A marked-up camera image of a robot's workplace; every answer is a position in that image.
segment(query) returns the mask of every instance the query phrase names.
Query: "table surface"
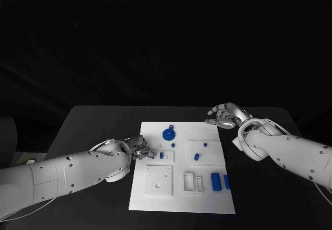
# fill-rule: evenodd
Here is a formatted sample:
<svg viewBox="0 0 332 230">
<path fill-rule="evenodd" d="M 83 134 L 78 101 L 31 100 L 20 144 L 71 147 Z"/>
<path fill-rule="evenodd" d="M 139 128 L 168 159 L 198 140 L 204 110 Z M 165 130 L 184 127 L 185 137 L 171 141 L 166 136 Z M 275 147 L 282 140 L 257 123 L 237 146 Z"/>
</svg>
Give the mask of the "table surface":
<svg viewBox="0 0 332 230">
<path fill-rule="evenodd" d="M 143 121 L 201 122 L 210 107 L 77 106 L 72 108 L 46 158 L 87 151 L 109 138 L 123 140 L 140 133 Z M 256 118 L 276 121 L 301 135 L 280 108 L 244 108 Z M 280 168 L 267 157 L 256 162 L 233 145 L 237 128 L 218 128 L 233 188 L 236 215 L 130 211 L 132 171 L 117 182 L 103 181 L 51 202 L 28 217 L 12 221 L 9 230 L 72 229 L 328 229 L 332 207 L 315 185 Z M 36 210 L 28 207 L 15 217 Z"/>
</svg>

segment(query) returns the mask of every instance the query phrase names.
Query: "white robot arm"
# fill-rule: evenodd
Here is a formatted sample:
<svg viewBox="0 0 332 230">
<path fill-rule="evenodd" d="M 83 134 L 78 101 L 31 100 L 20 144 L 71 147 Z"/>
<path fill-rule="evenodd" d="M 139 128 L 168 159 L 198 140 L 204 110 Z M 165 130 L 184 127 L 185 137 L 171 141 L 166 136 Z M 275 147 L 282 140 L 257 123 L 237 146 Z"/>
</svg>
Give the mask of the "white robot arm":
<svg viewBox="0 0 332 230">
<path fill-rule="evenodd" d="M 0 220 L 25 207 L 120 180 L 135 159 L 155 157 L 142 135 L 107 140 L 90 151 L 0 170 Z"/>
<path fill-rule="evenodd" d="M 272 157 L 280 167 L 332 189 L 332 148 L 301 137 L 286 135 L 269 119 L 254 119 L 233 103 L 218 105 L 205 122 L 230 129 L 240 126 L 236 146 L 256 161 Z"/>
</svg>

